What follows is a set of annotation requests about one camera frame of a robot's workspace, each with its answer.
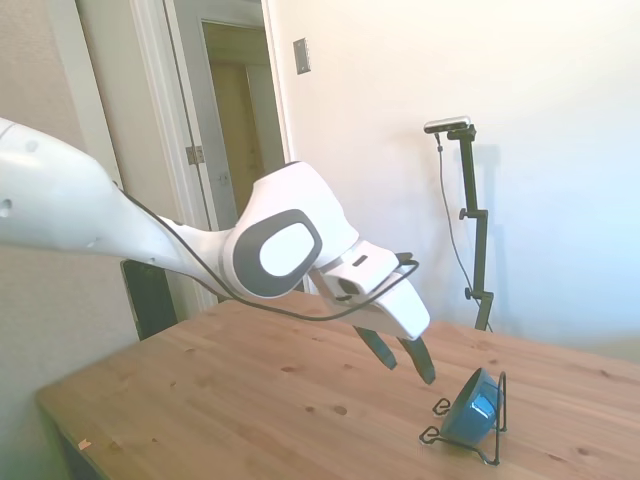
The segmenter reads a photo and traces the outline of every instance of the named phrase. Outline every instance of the wall plate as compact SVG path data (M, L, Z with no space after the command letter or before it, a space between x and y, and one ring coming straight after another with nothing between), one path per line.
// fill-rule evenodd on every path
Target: wall plate
M296 68L298 69L298 75L311 71L311 64L309 63L309 49L307 48L307 39L301 38L293 42L293 53L296 57Z

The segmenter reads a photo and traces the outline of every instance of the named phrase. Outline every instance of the camera stand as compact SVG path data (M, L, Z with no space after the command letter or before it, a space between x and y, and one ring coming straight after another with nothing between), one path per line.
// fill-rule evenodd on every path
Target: camera stand
M476 220L476 248L473 267L473 290L464 289L467 300L474 298L480 302L475 328L486 330L489 323L489 313L493 303L493 293L484 290L484 276L487 262L487 230L489 224L489 211L478 210L478 198L476 195L476 177L473 167L472 142L476 138L476 128L473 124L466 128L452 130L447 133L449 140L460 142L462 157L462 177L464 181L464 195L467 208L460 210L460 220L465 217Z

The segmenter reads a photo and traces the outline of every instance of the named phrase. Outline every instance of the black metal stand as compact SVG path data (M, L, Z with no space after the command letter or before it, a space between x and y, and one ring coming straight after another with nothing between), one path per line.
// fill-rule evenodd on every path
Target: black metal stand
M446 398L441 398L440 400L438 400L438 403L435 404L432 410L433 413L436 414L436 416L440 417L446 415L449 412L450 408L451 402ZM498 380L498 401L496 403L496 410L496 451L493 460L489 460L485 453L479 448L441 437L440 430L438 430L438 428L434 426L427 427L427 429L422 432L418 438L423 445L433 445L435 442L443 442L449 445L464 448L465 450L471 450L472 452L476 452L485 464L497 467L498 465L500 465L500 434L507 431L507 374L505 372L502 372L500 374L500 379Z
M476 251L473 268L473 290L465 288L464 294L467 297L467 300L470 300L473 297L480 302L475 328L478 330L486 330L489 323L489 314L491 313L491 304L493 303L493 293L486 292L484 290L489 211L478 210L476 177L473 168L473 148L471 145L476 138L476 128L472 124L467 128L452 130L447 133L447 138L449 140L458 140L460 142L464 195L467 201L467 208L460 210L460 220L464 220L465 217L476 220Z

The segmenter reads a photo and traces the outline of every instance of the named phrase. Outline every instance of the wooden door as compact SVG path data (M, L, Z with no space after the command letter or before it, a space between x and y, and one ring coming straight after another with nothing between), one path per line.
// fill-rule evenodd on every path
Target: wooden door
M222 135L238 215L242 215L253 183L264 176L246 67L212 63L211 74L218 102Z

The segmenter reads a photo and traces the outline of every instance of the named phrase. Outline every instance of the camera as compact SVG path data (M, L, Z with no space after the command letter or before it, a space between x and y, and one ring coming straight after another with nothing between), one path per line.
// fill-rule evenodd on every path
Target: camera
M471 119L469 117L451 117L444 118L442 120L435 120L433 122L427 122L424 124L424 133L443 133L451 132L453 130L461 130L471 125Z

